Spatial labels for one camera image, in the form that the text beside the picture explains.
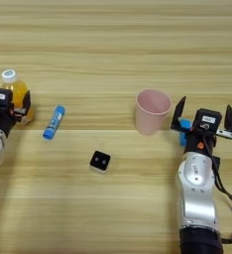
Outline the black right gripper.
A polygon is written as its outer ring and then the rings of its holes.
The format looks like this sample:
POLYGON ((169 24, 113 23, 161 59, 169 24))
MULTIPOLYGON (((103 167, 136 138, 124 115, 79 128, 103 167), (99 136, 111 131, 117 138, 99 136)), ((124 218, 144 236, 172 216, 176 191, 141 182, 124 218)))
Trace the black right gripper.
MULTIPOLYGON (((173 130, 183 130, 180 125, 179 119, 181 117, 186 97, 184 96, 176 105, 174 110, 174 117, 171 124, 173 130)), ((213 148, 216 146, 217 137, 232 140, 232 107, 230 105, 226 108, 224 128, 217 130, 204 130, 203 128, 185 129, 186 145, 184 153, 195 153, 204 156, 211 156, 213 148)))

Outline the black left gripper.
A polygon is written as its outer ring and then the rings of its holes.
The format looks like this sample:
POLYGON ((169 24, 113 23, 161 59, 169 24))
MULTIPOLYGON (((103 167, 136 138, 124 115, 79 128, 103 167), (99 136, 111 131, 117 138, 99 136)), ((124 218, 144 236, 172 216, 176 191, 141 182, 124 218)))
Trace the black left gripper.
POLYGON ((23 107, 15 108, 11 105, 9 108, 0 107, 0 130, 8 136, 17 122, 21 122, 26 116, 31 107, 31 94, 28 90, 23 99, 23 107))

